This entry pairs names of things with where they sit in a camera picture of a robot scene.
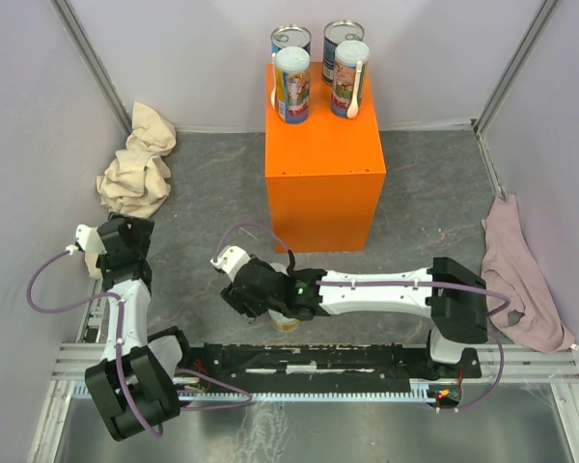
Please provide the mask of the colourful can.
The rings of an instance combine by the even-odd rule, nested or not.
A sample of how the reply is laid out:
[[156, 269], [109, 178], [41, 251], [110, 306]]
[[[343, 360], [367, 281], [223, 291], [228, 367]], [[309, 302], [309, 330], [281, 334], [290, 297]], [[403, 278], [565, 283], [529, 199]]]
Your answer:
[[331, 110], [341, 118], [354, 119], [360, 109], [370, 49], [362, 41], [344, 41], [335, 50]]

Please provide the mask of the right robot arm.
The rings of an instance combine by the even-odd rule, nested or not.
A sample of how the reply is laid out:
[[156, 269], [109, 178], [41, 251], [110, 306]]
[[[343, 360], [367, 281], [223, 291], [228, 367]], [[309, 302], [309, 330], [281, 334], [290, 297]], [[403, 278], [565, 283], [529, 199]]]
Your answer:
[[424, 366], [436, 377], [455, 370], [463, 349], [487, 342], [486, 284], [449, 258], [397, 274], [348, 274], [268, 263], [237, 246], [211, 261], [229, 278], [221, 296], [251, 318], [309, 321], [347, 313], [406, 313], [431, 320]]

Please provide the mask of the yellow labelled can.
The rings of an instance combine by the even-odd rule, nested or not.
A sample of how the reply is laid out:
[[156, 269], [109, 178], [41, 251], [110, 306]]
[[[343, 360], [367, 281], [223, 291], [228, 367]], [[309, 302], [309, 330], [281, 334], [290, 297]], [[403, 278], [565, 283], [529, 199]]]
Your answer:
[[281, 121], [299, 124], [308, 119], [311, 59], [301, 47], [289, 46], [274, 57], [274, 107]]

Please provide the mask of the blue tall tin can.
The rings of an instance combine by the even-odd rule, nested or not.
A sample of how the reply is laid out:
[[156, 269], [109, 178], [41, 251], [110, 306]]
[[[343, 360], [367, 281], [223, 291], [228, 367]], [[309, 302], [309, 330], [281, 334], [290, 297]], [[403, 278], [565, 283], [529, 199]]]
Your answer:
[[270, 36], [271, 51], [278, 53], [281, 49], [296, 46], [311, 53], [311, 32], [304, 26], [289, 24], [274, 29]]

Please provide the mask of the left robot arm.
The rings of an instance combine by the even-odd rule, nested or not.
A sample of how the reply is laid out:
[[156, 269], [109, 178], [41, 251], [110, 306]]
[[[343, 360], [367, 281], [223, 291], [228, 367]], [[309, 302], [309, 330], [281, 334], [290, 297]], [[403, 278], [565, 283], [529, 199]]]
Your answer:
[[117, 442], [143, 431], [160, 436], [163, 423], [180, 412], [173, 375], [183, 376], [194, 365], [194, 353], [178, 327], [147, 333], [152, 299], [147, 254], [153, 227], [149, 219], [112, 212], [93, 232], [110, 315], [101, 360], [86, 369], [84, 379]]

